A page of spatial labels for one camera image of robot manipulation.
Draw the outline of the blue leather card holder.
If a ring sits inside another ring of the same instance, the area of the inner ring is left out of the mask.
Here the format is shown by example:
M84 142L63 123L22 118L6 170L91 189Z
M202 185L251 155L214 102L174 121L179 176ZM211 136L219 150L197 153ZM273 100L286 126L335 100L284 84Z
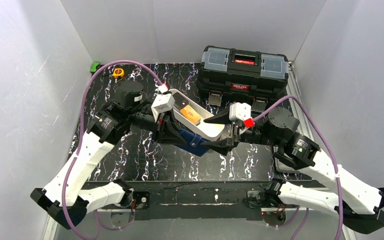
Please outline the blue leather card holder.
M198 157L202 157L204 154L206 154L210 150L207 146L203 145L203 143L206 143L209 140L206 138L203 138L199 134L190 132L184 128L180 129L178 133L186 141L186 144L176 145L180 149L185 150Z

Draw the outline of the white oblong plastic tray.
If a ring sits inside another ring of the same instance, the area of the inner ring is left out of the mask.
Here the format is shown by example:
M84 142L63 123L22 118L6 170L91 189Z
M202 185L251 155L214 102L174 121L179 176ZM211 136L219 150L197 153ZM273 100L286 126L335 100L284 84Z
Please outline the white oblong plastic tray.
M173 110L175 118L182 125L188 128L191 132L210 141L215 141L222 135L222 132L225 129L224 124L204 122L204 120L214 116L212 113L177 89L170 89L169 92L174 98Z

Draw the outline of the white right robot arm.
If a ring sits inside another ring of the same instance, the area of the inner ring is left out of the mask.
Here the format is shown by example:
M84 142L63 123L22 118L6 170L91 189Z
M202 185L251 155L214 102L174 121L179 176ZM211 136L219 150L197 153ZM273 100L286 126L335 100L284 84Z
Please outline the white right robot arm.
M384 227L384 187L370 186L335 165L317 143L298 132L300 122L289 110L273 108L255 122L247 104L234 103L205 122L229 126L226 138L206 143L211 150L225 155L241 142L273 146L276 159L327 188L323 192L274 178L263 191L244 199L252 207L302 206L338 217L342 224L365 235Z

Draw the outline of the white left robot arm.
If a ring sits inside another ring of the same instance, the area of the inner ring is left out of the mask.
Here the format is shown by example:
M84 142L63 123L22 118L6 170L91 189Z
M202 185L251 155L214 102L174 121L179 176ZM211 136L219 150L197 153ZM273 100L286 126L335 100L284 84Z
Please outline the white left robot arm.
M174 113L175 100L167 85L158 87L153 101L137 81L125 81L113 97L82 127L78 146L59 173L31 198L62 227L72 230L84 217L107 205L130 207L133 189L122 180L83 191L83 185L100 161L128 134L131 126L149 131L159 144L184 146Z

